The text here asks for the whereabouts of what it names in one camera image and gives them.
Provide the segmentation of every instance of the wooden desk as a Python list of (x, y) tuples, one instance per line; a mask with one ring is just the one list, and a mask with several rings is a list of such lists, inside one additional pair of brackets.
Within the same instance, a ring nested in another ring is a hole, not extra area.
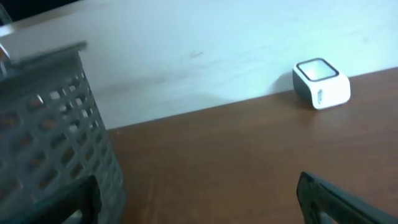
[(303, 223), (302, 170), (398, 216), (398, 69), (351, 88), (323, 111), (289, 91), (110, 130), (124, 223)]

